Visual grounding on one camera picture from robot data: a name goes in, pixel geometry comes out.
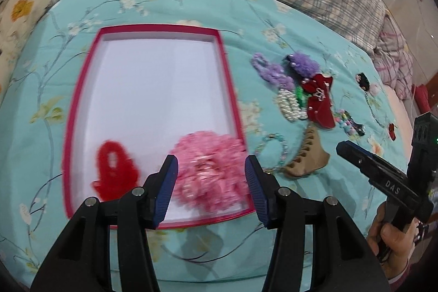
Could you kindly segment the right hand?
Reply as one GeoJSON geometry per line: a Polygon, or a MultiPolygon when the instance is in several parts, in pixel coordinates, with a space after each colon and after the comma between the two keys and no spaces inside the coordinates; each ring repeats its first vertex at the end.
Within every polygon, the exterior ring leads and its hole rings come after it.
{"type": "Polygon", "coordinates": [[[418,233],[419,220],[413,218],[410,225],[399,230],[390,223],[384,222],[385,208],[386,202],[378,207],[368,231],[367,243],[375,254],[379,252],[379,241],[383,241],[390,248],[390,255],[381,266],[386,277],[393,279],[408,268],[410,257],[414,252],[414,238],[418,233]]]}

